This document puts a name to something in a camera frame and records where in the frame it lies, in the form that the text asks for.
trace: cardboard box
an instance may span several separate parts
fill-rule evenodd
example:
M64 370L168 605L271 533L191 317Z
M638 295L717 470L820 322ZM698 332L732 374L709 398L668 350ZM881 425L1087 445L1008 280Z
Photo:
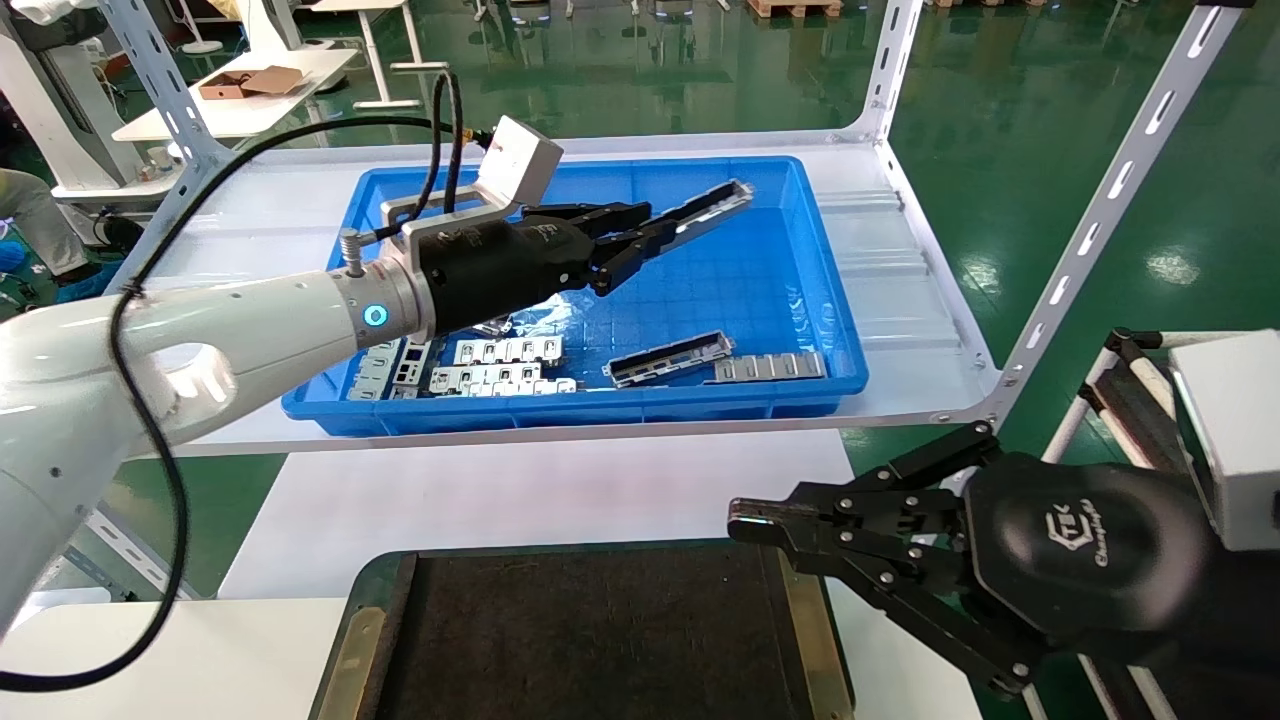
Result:
M302 85L302 70L271 65L264 70L218 73L200 86L205 100L241 100L253 95L285 95Z

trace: dark work mat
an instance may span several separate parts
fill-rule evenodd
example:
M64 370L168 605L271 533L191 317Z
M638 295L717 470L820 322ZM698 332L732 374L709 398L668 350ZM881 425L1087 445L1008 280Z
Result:
M378 720L812 719L777 555L419 559Z

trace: black cable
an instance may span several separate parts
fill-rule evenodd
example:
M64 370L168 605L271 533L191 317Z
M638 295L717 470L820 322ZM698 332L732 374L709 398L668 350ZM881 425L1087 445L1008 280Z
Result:
M165 441L164 432L160 429L160 424L155 415L152 415L151 410L147 407L146 398L138 388L137 379L133 377L133 372L129 370L127 363L122 340L124 329L124 313L132 300L142 297L142 283L146 282L146 279L156 269L156 265L160 264L160 259L178 238L178 233L187 227L187 223L191 222L191 218L195 217L205 201L209 200L209 196L211 196L214 191L218 190L233 173L262 152L292 140L317 132L366 126L433 127L430 122L417 118L401 118L390 115L346 118L294 128L247 147L243 152L232 158L225 167L214 174L207 184L200 188L200 191L191 199L191 204L188 204L182 214L178 215L178 219L173 223L173 225L165 231L160 242L156 245L155 251L152 251L151 256L147 258L147 261L142 265L142 269L138 270L138 274L136 274L122 288L120 299L111 310L111 324L108 331L108 350L111 355L111 364L115 366L115 372L119 373L120 379L124 382L124 387L128 391L129 400L133 404L133 411L138 415L138 420L142 421L142 427L146 430L151 445L155 447L156 455L160 456L160 464L164 468L165 480L169 484L169 492L173 493L174 548L173 566L169 571L169 579L165 583L160 606L156 607L156 612L151 618L151 623L147 625L146 630L142 632L133 646L115 660L93 670L73 673L69 675L27 675L23 673L0 671L0 691L38 693L70 691L92 685L93 683L105 680L128 667L151 646L152 642L155 642L156 635L160 633L160 628L163 628L165 620L169 619L169 612L173 610L174 602L178 600L178 588L182 583L182 575L187 566L187 544L189 541L191 515L189 509L187 507L187 488L183 486L182 471L178 469L178 462L173 457L173 450L169 447L168 441Z
M435 86L431 87L431 165L426 170L426 181L422 183L422 190L417 193L417 202L413 204L413 210L404 222L416 220L422 217L422 210L426 209L426 204L431 199L431 190L435 188L435 177L440 173L440 132L444 129L440 127L440 100L443 95L444 76L436 76ZM452 135L454 145L461 142L457 133ZM401 223L392 223L384 229L394 228L392 233L388 233L394 234L399 232L399 225Z
M461 128L466 127L462 124L462 90L458 88L458 76L453 74L452 70L444 70L445 78L449 79L449 105L453 106L453 127ZM458 197L458 174L462 172L462 142L454 136L453 138L453 151L449 154L449 173L445 176L444 181L444 211L452 213L457 209Z

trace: blue plastic tray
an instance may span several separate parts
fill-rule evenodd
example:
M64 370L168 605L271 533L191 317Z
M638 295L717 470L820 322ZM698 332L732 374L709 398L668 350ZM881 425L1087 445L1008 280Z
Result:
M425 176L421 168L365 173L343 224L361 231L379 227L381 202L416 195ZM474 170L463 172L461 182L474 177ZM564 292L512 318L516 336L564 337L564 364L544 377L575 378L580 388L600 392L348 401L357 354L284 396L285 414L315 420L340 436L831 414L841 397L867 386L867 360L813 190L797 160L564 164L544 201L646 200L657 214L732 178L755 188L748 211L645 264L608 297L586 290ZM375 255L376 249L369 249L366 256ZM328 269L340 264L335 241ZM717 329L733 340L735 355L820 351L828 377L701 384L712 378L708 365L671 378L667 387L603 389L613 387L602 373L608 360ZM452 363L457 340L444 347L444 364Z

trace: white robotic arm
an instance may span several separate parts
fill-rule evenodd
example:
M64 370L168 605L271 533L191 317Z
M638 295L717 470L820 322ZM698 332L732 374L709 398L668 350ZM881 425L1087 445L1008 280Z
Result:
M122 346L168 443L223 427L362 347L433 334L439 327L433 293L440 295L442 284L428 283L419 242L500 223L520 205L539 202L561 152L503 118L476 182L458 190L460 202L480 205L403 223L367 265L360 261L361 246L376 240L348 234L346 270L163 291L131 302ZM433 193L431 204L440 195ZM465 249L453 255L475 264ZM492 282L490 295L513 284L512 278ZM465 322L460 305L466 300L447 300L449 322ZM152 450L108 354L118 301L58 305L0 324L0 635L120 462ZM204 347L183 368L161 370L156 354L179 345Z

